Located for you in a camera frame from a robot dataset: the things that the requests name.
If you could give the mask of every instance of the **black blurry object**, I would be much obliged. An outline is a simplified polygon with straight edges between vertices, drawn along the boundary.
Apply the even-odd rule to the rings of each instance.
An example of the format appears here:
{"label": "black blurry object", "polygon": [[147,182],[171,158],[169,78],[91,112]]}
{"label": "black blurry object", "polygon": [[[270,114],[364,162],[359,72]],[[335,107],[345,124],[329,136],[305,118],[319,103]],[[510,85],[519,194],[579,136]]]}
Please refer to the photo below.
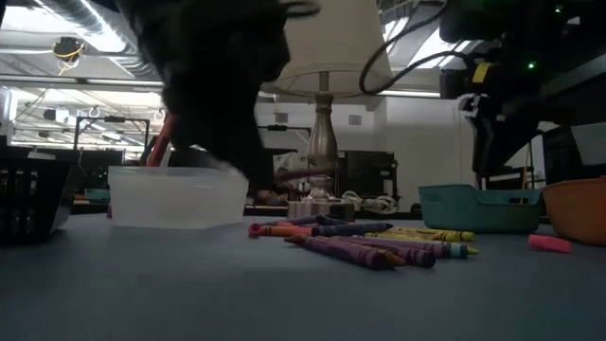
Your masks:
{"label": "black blurry object", "polygon": [[314,15],[309,1],[117,0],[139,51],[165,83],[163,99],[177,150],[199,145],[269,188],[273,164],[255,120],[261,84],[290,60],[284,25]]}
{"label": "black blurry object", "polygon": [[73,63],[80,58],[82,43],[73,37],[61,37],[58,43],[53,45],[55,57],[66,63]]}
{"label": "black blurry object", "polygon": [[46,241],[69,218],[83,179],[73,162],[0,158],[0,243]]}

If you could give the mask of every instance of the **wall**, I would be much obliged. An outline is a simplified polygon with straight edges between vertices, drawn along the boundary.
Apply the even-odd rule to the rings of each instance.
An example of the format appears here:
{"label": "wall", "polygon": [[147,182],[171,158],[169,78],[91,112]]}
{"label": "wall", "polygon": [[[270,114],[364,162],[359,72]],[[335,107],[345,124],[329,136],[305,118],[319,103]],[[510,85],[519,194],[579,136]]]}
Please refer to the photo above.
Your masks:
{"label": "wall", "polygon": [[387,149],[400,165],[400,211],[419,202],[419,186],[473,184],[473,134],[455,101],[387,100]]}
{"label": "wall", "polygon": [[[315,107],[313,104],[279,104],[279,112],[288,113],[289,127],[312,128],[315,122]],[[275,105],[257,104],[256,114],[258,125],[276,124],[274,115]],[[349,115],[362,117],[362,125],[349,125]],[[386,124],[386,106],[380,104],[375,112],[368,112],[364,105],[335,104],[332,106],[332,126],[337,138],[339,150],[354,151],[384,151],[386,138],[383,129]],[[261,131],[265,146],[268,148],[307,150],[305,142],[294,132]]]}

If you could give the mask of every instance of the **orange bowl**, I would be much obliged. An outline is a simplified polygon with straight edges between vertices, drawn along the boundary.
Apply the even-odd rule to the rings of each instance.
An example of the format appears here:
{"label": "orange bowl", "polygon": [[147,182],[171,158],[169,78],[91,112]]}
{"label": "orange bowl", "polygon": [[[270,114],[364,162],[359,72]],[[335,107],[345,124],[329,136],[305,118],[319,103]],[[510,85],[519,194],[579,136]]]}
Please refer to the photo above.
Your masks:
{"label": "orange bowl", "polygon": [[606,245],[606,177],[551,185],[544,188],[543,196],[556,233]]}

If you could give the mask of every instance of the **lamp shade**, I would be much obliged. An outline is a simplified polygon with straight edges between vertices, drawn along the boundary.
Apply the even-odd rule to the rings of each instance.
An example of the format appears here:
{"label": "lamp shade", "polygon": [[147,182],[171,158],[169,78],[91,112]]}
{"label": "lamp shade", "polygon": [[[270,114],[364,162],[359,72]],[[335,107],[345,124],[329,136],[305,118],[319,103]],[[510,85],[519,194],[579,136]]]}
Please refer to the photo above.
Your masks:
{"label": "lamp shade", "polygon": [[[291,61],[262,90],[312,97],[319,92],[320,73],[329,73],[329,92],[336,98],[361,95],[358,79],[370,56],[383,43],[376,0],[319,0],[315,17],[290,20],[285,27]],[[383,54],[366,78],[372,89],[392,76]]]}

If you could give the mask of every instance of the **clear plastic container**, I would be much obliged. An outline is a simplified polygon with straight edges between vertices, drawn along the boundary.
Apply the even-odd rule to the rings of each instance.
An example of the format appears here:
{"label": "clear plastic container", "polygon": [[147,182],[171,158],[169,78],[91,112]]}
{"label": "clear plastic container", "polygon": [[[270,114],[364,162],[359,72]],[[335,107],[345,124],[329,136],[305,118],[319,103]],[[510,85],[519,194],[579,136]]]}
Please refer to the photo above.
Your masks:
{"label": "clear plastic container", "polygon": [[241,223],[248,182],[237,172],[110,167],[115,226],[202,229]]}

